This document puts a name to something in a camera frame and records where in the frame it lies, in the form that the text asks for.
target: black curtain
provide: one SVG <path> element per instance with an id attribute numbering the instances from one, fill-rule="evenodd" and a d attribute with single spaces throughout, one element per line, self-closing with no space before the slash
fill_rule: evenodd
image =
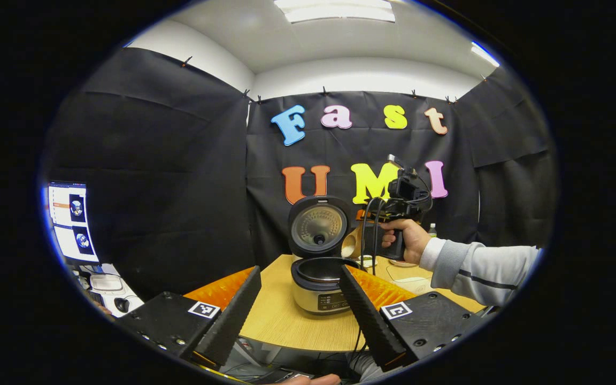
<path id="1" fill-rule="evenodd" d="M 538 105 L 497 68 L 457 103 L 479 179 L 477 241 L 544 247 L 558 199 L 555 146 Z"/>
<path id="2" fill-rule="evenodd" d="M 49 180 L 86 182 L 90 231 L 147 300 L 254 264 L 239 90 L 160 53 L 118 51 L 62 104 Z"/>
<path id="3" fill-rule="evenodd" d="M 284 146 L 283 134 L 271 122 L 275 115 L 301 105 L 305 120 L 305 138 Z M 320 119 L 328 105 L 344 105 L 350 110 L 352 127 L 340 129 L 322 126 Z M 404 129 L 389 129 L 384 124 L 386 105 L 403 107 L 408 124 Z M 432 130 L 425 111 L 435 107 L 443 114 L 448 133 Z M 474 241 L 479 214 L 479 185 L 472 166 L 467 142 L 460 133 L 455 106 L 445 101 L 397 93 L 342 92 L 292 95 L 262 100 L 250 108 L 247 133 L 247 190 L 252 215 L 252 239 L 257 263 L 267 266 L 288 246 L 288 216 L 291 204 L 284 196 L 282 169 L 301 166 L 303 195 L 315 193 L 315 177 L 310 168 L 327 165 L 327 194 L 335 195 L 352 206 L 356 195 L 356 177 L 352 164 L 366 163 L 374 175 L 392 153 L 415 167 L 431 187 L 425 163 L 443 162 L 443 183 L 448 196 L 435 199 L 433 209 L 423 221 L 437 224 L 438 236 L 459 242 Z"/>

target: computer mouse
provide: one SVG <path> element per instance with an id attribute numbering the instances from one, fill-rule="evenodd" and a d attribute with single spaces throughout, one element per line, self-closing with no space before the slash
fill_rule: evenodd
<path id="1" fill-rule="evenodd" d="M 115 308 L 120 310 L 123 313 L 127 313 L 130 309 L 130 301 L 125 298 L 117 298 L 113 300 L 113 304 L 115 304 Z"/>

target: wooden cone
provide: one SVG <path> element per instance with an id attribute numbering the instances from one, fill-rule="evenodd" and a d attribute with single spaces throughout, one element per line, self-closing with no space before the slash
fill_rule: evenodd
<path id="1" fill-rule="evenodd" d="M 360 243 L 362 241 L 363 222 L 356 227 L 349 235 L 344 239 L 342 243 L 342 257 L 344 258 L 359 258 L 360 257 Z"/>

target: ceiling light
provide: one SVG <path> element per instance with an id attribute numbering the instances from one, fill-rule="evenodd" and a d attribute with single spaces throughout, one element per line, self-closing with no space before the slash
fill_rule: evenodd
<path id="1" fill-rule="evenodd" d="M 481 56 L 482 59 L 493 64 L 494 67 L 500 66 L 498 61 L 496 61 L 496 59 L 494 59 L 484 48 L 482 48 L 482 46 L 480 46 L 476 42 L 472 42 L 472 48 L 470 50 L 476 53 L 477 55 Z"/>
<path id="2" fill-rule="evenodd" d="M 289 22 L 356 18 L 395 22 L 391 4 L 384 0 L 275 0 Z"/>

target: sweatshirt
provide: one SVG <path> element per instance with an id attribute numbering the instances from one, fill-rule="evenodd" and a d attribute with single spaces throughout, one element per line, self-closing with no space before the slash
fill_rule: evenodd
<path id="1" fill-rule="evenodd" d="M 542 253 L 543 249 L 530 246 L 486 247 L 431 238 L 420 267 L 433 271 L 432 288 L 450 289 L 482 305 L 504 306 Z"/>

